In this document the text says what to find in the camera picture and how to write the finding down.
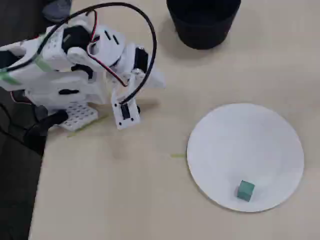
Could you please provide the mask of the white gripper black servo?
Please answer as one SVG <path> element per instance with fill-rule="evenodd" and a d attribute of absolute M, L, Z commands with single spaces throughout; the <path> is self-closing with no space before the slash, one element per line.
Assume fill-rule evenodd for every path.
<path fill-rule="evenodd" d="M 138 87 L 145 77 L 149 66 L 149 54 L 146 50 L 135 43 L 129 43 L 125 46 L 119 61 L 116 65 L 116 72 L 120 75 L 129 74 L 129 86 Z M 163 73 L 156 67 L 153 67 L 144 86 L 144 88 L 164 89 L 166 81 Z"/>

